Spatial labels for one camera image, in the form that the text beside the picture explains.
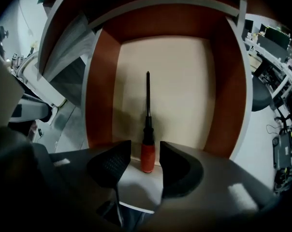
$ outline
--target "white desk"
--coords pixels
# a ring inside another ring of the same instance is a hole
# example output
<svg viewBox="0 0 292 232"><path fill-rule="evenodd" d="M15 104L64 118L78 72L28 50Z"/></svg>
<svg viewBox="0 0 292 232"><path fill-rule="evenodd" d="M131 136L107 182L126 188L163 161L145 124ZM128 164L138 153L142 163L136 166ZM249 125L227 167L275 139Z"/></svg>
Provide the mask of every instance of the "white desk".
<svg viewBox="0 0 292 232"><path fill-rule="evenodd" d="M281 63L278 58L270 54L267 50L265 50L263 47L259 46L258 44L254 43L253 41L249 39L245 39L245 42L248 45L253 46L254 50L262 54L266 59L272 62L278 69L280 69L287 75L285 79L281 82L281 84L278 86L278 88L272 94L272 98L274 98L282 90L282 88L286 85L287 82L289 82L292 86L292 71L288 69L285 63Z"/></svg>

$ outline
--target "table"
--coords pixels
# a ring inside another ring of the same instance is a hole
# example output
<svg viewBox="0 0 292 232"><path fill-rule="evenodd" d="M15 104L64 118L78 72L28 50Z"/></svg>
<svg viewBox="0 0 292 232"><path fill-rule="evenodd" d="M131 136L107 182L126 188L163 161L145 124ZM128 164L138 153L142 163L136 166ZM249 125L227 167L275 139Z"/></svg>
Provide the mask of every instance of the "table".
<svg viewBox="0 0 292 232"><path fill-rule="evenodd" d="M254 43L253 41L249 39L245 39L245 42L252 46L254 50L262 54L266 59L268 59L271 63L273 63L279 70L284 72L286 74L286 77L284 80L281 82L281 84L278 86L278 88L273 92L272 98L274 98L281 90L282 88L286 85L287 82L291 84L291 86L288 88L288 90L283 94L284 96L289 92L292 88L292 71L289 70L287 65L285 63L281 63L278 58L270 54L267 50L265 50L263 47L259 46L258 44Z"/></svg>

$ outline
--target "white wall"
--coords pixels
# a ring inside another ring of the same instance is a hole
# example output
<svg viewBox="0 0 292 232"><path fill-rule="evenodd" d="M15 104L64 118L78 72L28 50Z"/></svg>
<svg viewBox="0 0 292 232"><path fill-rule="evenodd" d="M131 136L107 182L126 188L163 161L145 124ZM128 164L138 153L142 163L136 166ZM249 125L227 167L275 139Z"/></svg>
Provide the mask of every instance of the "white wall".
<svg viewBox="0 0 292 232"><path fill-rule="evenodd" d="M271 26L272 28L281 27L279 22L257 14L246 14L245 19L253 21L252 33L258 33L261 24L266 27Z"/></svg>
<svg viewBox="0 0 292 232"><path fill-rule="evenodd" d="M0 26L9 31L3 41L5 57L11 59L13 53L27 56L31 45L39 50L47 15L38 0L14 0L0 18Z"/></svg>

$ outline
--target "screwdriver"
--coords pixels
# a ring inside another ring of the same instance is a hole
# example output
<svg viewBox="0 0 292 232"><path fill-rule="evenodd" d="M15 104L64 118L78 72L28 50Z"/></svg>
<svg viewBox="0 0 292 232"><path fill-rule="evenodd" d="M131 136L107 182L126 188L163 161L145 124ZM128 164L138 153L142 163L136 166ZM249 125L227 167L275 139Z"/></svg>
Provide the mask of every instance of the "screwdriver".
<svg viewBox="0 0 292 232"><path fill-rule="evenodd" d="M142 171L151 173L155 166L156 150L154 142L154 129L152 128L150 115L150 73L146 74L146 109L147 115L145 118L144 139L141 149L141 164Z"/></svg>

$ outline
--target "red screwdriver handle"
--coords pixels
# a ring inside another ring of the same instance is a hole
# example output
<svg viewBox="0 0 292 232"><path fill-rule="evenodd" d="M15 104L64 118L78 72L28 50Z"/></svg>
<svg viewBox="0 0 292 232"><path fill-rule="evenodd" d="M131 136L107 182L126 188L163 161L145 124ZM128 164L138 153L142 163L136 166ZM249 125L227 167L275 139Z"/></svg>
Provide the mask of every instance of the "red screwdriver handle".
<svg viewBox="0 0 292 232"><path fill-rule="evenodd" d="M155 145L142 144L141 165L145 173L151 173L154 170L156 159Z"/></svg>

